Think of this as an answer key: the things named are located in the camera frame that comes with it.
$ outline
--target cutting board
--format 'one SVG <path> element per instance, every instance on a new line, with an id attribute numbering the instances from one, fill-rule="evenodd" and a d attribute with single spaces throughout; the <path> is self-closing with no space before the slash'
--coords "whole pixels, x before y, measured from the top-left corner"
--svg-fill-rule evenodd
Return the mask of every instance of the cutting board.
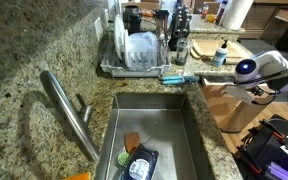
<path id="1" fill-rule="evenodd" d="M 191 55 L 195 59 L 211 60 L 216 49 L 221 47 L 223 42 L 223 40 L 193 39 Z M 237 43 L 228 41 L 227 50 L 226 64 L 237 64 L 243 59 L 250 58 L 250 55 Z"/>

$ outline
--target wooden cabinet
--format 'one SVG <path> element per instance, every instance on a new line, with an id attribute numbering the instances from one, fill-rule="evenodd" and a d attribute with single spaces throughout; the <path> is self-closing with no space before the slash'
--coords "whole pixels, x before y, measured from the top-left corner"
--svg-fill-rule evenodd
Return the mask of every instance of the wooden cabinet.
<path id="1" fill-rule="evenodd" d="M 261 39 L 278 40 L 288 28 L 288 6 L 279 6 L 266 25 Z"/>
<path id="2" fill-rule="evenodd" d="M 240 38 L 278 40 L 288 28 L 288 1 L 254 1 L 242 24 Z"/>
<path id="3" fill-rule="evenodd" d="M 275 11 L 273 5 L 253 4 L 242 24 L 245 33 L 240 38 L 260 38 Z"/>

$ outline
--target dish soap bottle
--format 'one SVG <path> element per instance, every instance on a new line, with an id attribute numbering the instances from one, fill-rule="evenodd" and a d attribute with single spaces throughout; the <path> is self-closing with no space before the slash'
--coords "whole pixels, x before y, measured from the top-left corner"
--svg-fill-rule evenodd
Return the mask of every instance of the dish soap bottle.
<path id="1" fill-rule="evenodd" d="M 223 65 L 225 59 L 226 59 L 226 55 L 227 55 L 227 40 L 224 40 L 224 44 L 222 44 L 222 46 L 220 48 L 218 48 L 215 52 L 215 55 L 212 59 L 212 64 L 213 66 L 221 66 Z"/>
<path id="2" fill-rule="evenodd" d="M 215 24 L 219 25 L 221 18 L 224 14 L 225 11 L 225 7 L 227 5 L 227 0 L 223 0 L 222 3 L 220 4 L 220 7 L 218 8 L 217 14 L 216 14 L 216 20 L 215 20 Z"/>

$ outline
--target stainless steel sink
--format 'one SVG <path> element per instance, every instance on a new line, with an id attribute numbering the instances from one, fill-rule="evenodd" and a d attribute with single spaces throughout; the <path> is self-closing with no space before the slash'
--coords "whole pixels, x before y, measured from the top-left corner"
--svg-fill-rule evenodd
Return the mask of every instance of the stainless steel sink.
<path id="1" fill-rule="evenodd" d="M 117 156 L 129 132 L 138 132 L 145 147 L 159 152 L 153 180 L 214 179 L 196 127 L 185 95 L 117 94 L 95 179 L 119 179 Z"/>

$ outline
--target jar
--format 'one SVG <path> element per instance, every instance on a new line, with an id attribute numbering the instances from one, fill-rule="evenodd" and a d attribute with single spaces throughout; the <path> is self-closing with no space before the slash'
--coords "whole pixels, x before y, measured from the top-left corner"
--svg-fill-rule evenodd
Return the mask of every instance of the jar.
<path id="1" fill-rule="evenodd" d="M 209 6 L 206 2 L 204 2 L 204 6 L 203 6 L 203 9 L 202 9 L 202 19 L 205 19 L 206 18 L 206 15 L 208 13 L 208 9 L 209 9 Z"/>

